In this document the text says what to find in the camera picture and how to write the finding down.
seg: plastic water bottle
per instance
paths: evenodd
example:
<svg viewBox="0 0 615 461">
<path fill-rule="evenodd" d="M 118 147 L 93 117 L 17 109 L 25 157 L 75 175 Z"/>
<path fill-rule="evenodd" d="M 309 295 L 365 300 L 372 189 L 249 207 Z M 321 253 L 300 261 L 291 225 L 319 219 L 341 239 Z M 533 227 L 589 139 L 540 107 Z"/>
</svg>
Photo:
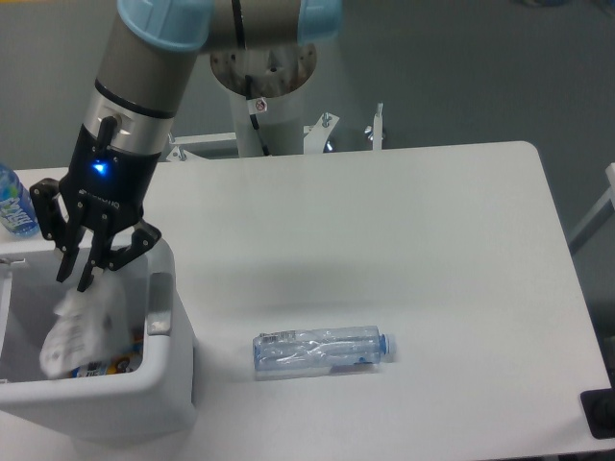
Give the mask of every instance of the plastic water bottle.
<svg viewBox="0 0 615 461">
<path fill-rule="evenodd" d="M 30 193 L 15 172 L 0 163 L 0 222 L 13 235 L 29 237 L 38 232 Z"/>
<path fill-rule="evenodd" d="M 379 334 L 378 327 L 263 333 L 253 346 L 257 372 L 376 364 L 396 350 L 393 335 Z"/>
</svg>

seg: metal bracket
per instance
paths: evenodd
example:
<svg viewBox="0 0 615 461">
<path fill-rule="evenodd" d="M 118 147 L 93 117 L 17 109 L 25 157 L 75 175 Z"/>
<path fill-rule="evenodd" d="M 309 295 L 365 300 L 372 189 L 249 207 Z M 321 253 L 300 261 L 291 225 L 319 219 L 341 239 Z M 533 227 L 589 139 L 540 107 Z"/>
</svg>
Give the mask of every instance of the metal bracket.
<svg viewBox="0 0 615 461">
<path fill-rule="evenodd" d="M 374 115 L 374 143 L 372 144 L 374 151 L 382 150 L 382 106 L 383 103 L 378 103 L 376 115 Z"/>
<path fill-rule="evenodd" d="M 606 175 L 610 181 L 610 187 L 570 232 L 568 248 L 571 255 L 578 252 L 615 213 L 615 163 L 606 168 Z"/>
<path fill-rule="evenodd" d="M 0 269 L 14 269 L 15 267 L 27 267 L 26 259 L 0 256 Z"/>
<path fill-rule="evenodd" d="M 304 126 L 304 154 L 322 154 L 329 137 L 339 122 L 339 117 L 325 112 L 313 126 Z M 213 151 L 236 149 L 237 137 L 235 133 L 201 134 L 195 136 L 169 135 L 171 152 L 166 161 L 194 161 L 206 160 L 192 154 L 193 151 Z"/>
</svg>

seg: blue led light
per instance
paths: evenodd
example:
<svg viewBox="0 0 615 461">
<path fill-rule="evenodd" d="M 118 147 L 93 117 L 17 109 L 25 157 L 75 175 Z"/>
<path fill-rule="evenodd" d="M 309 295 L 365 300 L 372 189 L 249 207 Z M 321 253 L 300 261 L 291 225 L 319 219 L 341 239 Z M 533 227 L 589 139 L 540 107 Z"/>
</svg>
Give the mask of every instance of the blue led light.
<svg viewBox="0 0 615 461">
<path fill-rule="evenodd" d="M 98 172 L 98 174 L 100 176 L 107 176 L 107 170 L 109 169 L 108 165 L 106 163 L 94 163 L 92 165 L 94 167 L 94 169 Z"/>
</svg>

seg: bottle label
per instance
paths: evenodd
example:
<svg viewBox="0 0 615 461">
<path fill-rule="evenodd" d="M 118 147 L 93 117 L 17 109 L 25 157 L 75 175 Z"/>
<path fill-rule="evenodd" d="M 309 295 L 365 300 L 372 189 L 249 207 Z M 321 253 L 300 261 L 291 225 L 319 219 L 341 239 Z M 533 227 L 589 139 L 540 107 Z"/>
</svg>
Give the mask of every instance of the bottle label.
<svg viewBox="0 0 615 461">
<path fill-rule="evenodd" d="M 13 230 L 34 223 L 34 220 L 21 207 L 17 197 L 10 197 L 0 202 L 0 221 L 6 228 Z"/>
<path fill-rule="evenodd" d="M 289 331 L 278 331 L 277 333 L 261 333 L 260 341 L 263 344 L 276 343 L 278 341 L 294 341 L 297 334 L 294 329 Z"/>
</svg>

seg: gray floor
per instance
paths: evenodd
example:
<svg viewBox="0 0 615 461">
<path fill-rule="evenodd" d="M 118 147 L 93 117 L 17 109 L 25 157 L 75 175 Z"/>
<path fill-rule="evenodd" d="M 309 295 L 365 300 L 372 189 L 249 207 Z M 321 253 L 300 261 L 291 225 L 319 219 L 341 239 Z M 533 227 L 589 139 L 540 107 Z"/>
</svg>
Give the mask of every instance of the gray floor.
<svg viewBox="0 0 615 461">
<path fill-rule="evenodd" d="M 0 158 L 66 165 L 114 14 L 113 0 L 0 6 Z M 385 147 L 523 139 L 540 154 L 562 228 L 607 188 L 615 161 L 615 18 L 594 2 L 531 9 L 508 0 L 345 0 L 340 38 L 318 47 L 306 120 L 342 117 L 341 150 L 384 102 Z M 175 135 L 229 132 L 201 58 Z M 615 334 L 615 219 L 575 257 L 600 334 Z"/>
</svg>

